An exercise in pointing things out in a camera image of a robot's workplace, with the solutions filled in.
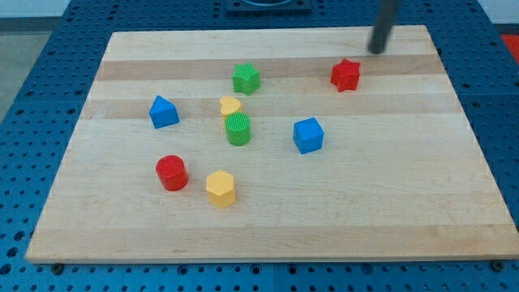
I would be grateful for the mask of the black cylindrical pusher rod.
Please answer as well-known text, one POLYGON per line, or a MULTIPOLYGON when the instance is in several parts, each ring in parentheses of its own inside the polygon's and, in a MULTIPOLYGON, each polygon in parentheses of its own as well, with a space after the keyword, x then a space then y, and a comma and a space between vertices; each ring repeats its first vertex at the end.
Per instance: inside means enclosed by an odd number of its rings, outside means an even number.
POLYGON ((389 34, 395 24, 402 0, 381 0, 380 9, 372 28, 368 50, 372 54, 382 54, 388 43, 389 34))

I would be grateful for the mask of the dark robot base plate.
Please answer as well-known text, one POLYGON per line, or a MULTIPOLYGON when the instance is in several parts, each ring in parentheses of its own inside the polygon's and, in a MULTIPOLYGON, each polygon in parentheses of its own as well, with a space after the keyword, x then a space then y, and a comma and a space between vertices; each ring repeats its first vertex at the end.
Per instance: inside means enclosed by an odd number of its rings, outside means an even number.
POLYGON ((245 12, 308 12, 312 8, 312 0, 225 0, 228 13, 245 12))

